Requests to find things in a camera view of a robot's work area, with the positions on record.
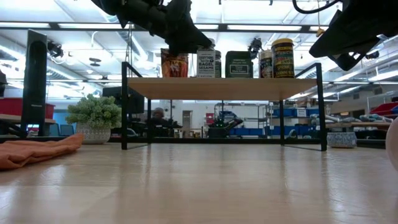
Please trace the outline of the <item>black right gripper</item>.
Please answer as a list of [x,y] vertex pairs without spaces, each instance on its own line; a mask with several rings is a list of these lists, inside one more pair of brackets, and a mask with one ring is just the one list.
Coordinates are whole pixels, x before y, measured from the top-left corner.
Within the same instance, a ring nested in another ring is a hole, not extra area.
[[344,70],[356,66],[378,42],[377,35],[397,35],[397,0],[350,1],[309,50],[315,57],[331,55]]

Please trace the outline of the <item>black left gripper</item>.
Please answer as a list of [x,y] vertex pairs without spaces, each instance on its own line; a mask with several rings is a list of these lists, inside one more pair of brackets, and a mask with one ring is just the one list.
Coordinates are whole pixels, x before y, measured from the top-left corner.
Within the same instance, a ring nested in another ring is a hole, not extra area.
[[165,37],[171,54],[195,54],[199,47],[208,48],[212,41],[193,23],[191,0],[161,1],[91,0],[105,13],[116,16],[122,28],[133,23],[150,35]]

